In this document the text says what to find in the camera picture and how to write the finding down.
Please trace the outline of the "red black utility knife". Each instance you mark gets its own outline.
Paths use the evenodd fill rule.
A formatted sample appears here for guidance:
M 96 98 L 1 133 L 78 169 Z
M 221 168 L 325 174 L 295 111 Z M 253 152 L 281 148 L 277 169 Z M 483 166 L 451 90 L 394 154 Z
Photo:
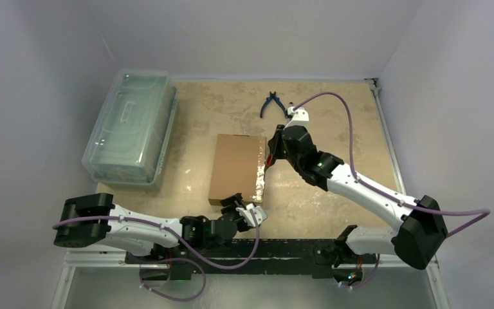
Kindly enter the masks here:
M 268 155 L 266 161 L 265 161 L 265 168 L 269 168 L 271 167 L 273 164 L 272 164 L 272 155 Z

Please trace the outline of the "brown cardboard express box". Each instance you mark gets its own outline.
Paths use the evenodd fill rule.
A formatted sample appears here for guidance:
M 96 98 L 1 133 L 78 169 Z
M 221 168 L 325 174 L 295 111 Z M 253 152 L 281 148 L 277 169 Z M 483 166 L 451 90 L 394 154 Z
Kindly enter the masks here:
M 218 134 L 208 201 L 241 194 L 245 203 L 262 204 L 265 185 L 266 138 L 251 135 Z

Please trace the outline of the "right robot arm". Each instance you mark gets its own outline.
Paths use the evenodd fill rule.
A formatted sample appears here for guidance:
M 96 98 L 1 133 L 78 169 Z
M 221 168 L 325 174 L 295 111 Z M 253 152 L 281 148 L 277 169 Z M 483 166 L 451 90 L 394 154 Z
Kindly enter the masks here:
M 353 174 L 341 158 L 319 151 L 305 127 L 278 125 L 268 147 L 270 165 L 287 160 L 309 185 L 347 198 L 387 223 L 386 228 L 349 225 L 334 242 L 336 265 L 366 254 L 388 254 L 424 270 L 448 237 L 435 199 L 406 196 Z

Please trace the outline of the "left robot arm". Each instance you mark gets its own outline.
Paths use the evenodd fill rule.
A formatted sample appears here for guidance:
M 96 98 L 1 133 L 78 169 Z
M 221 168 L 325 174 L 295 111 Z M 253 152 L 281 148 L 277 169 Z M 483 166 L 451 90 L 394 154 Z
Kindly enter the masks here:
M 216 220 L 206 216 L 159 218 L 121 207 L 109 193 L 70 198 L 53 226 L 53 244 L 64 248 L 105 245 L 159 263 L 166 249 L 229 245 L 238 232 L 259 228 L 267 218 L 260 206 L 245 204 L 240 194 L 222 200 L 221 206 Z

